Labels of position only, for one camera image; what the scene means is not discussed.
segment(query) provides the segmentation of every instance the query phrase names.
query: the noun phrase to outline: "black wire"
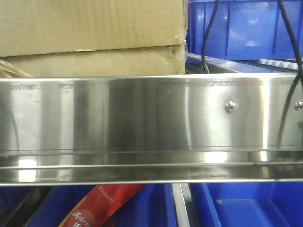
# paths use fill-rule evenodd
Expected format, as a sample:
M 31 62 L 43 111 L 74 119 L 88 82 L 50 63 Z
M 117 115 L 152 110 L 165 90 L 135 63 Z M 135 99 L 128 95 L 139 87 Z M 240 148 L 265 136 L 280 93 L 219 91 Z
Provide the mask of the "black wire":
M 210 72 L 209 72 L 209 69 L 208 69 L 208 66 L 207 66 L 207 62 L 205 60 L 206 43 L 207 43 L 207 40 L 208 40 L 210 30 L 211 30 L 211 28 L 213 26 L 213 23 L 214 23 L 214 18 L 217 14 L 217 11 L 218 11 L 218 6 L 219 6 L 219 0 L 216 0 L 215 4 L 214 4 L 214 10 L 213 10 L 212 16 L 210 18 L 209 24 L 207 26 L 207 29 L 206 29 L 206 32 L 205 32 L 205 35 L 204 35 L 204 39 L 203 39 L 203 43 L 202 43 L 202 51 L 201 51 L 202 68 L 203 68 L 204 72 L 207 73 L 207 74 L 209 74 Z
M 282 18 L 284 21 L 284 24 L 286 26 L 290 41 L 292 43 L 293 46 L 293 50 L 294 50 L 294 55 L 297 61 L 297 65 L 298 65 L 298 70 L 299 73 L 297 74 L 297 76 L 295 77 L 289 91 L 286 97 L 286 101 L 285 101 L 285 105 L 283 108 L 283 113 L 282 113 L 282 118 L 281 118 L 281 123 L 280 123 L 280 127 L 279 127 L 279 133 L 278 133 L 278 141 L 277 141 L 277 146 L 278 148 L 281 147 L 281 143 L 282 143 L 282 137 L 283 137 L 283 132 L 284 132 L 284 127 L 285 127 L 285 122 L 286 122 L 286 118 L 287 118 L 287 114 L 288 114 L 288 109 L 289 109 L 289 105 L 290 105 L 290 101 L 293 97 L 295 88 L 299 82 L 299 80 L 301 80 L 301 84 L 302 84 L 302 90 L 303 90 L 303 65 L 302 65 L 302 59 L 301 59 L 301 54 L 300 54 L 300 49 L 299 49 L 299 45 L 295 39 L 295 35 L 294 35 L 294 31 L 292 29 L 291 23 L 289 21 L 289 18 L 287 16 L 287 12 L 284 6 L 284 3 L 282 0 L 278 0 L 278 5 L 282 14 Z

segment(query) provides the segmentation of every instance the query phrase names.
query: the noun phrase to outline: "metal bar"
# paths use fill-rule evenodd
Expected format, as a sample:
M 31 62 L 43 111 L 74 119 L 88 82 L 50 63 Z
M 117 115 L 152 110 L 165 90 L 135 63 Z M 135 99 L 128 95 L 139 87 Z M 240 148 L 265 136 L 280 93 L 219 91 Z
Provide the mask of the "metal bar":
M 173 183 L 172 191 L 174 195 L 175 212 L 177 215 L 178 227 L 190 227 L 181 184 Z
M 0 79 L 0 184 L 303 179 L 294 77 Z

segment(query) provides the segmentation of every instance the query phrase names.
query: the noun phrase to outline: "shelf lip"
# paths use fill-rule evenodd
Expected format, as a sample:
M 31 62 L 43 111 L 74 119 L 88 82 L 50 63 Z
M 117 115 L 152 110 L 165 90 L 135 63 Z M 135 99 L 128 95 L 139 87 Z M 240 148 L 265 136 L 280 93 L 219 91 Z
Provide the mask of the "shelf lip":
M 226 163 L 207 163 L 196 161 L 196 163 L 186 163 L 182 157 L 192 157 L 201 160 L 207 153 L 200 152 L 191 156 L 189 152 L 178 153 L 174 155 L 170 153 L 166 160 L 167 163 L 162 165 L 153 164 L 132 164 L 118 165 L 68 165 L 60 164 L 49 166 L 50 159 L 67 161 L 66 155 L 62 156 L 15 156 L 15 157 L 0 157 L 0 185 L 72 185 L 72 184 L 105 184 L 105 183 L 192 183 L 192 182 L 261 182 L 261 181 L 302 181 L 303 180 L 303 152 L 302 151 L 268 151 L 268 161 L 260 162 L 257 160 L 261 152 L 226 152 L 227 159 L 238 158 L 238 162 Z M 106 154 L 107 158 L 111 159 L 111 154 Z M 77 157 L 68 155 L 71 160 L 77 160 Z M 91 162 L 96 160 L 98 155 L 82 155 L 83 162 Z M 159 153 L 150 153 L 150 160 L 159 158 Z M 169 163 L 173 158 L 179 158 L 178 163 Z M 6 166 L 3 166 L 3 160 L 7 159 Z M 23 165 L 14 165 L 20 161 Z M 40 166 L 29 165 L 40 163 Z

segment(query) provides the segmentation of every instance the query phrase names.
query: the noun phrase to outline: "stainless steel shelf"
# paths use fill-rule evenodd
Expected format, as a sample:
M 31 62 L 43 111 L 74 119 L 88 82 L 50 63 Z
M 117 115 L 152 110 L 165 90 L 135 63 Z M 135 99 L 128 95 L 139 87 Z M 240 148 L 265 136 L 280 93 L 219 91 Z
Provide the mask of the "stainless steel shelf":
M 302 180 L 294 77 L 0 79 L 0 185 Z

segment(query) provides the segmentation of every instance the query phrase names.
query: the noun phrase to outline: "stainless steel rail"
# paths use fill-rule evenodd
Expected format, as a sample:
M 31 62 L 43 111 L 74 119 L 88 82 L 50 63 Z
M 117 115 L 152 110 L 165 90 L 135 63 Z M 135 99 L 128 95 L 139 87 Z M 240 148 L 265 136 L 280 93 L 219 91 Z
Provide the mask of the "stainless steel rail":
M 294 76 L 0 79 L 0 184 L 302 180 Z

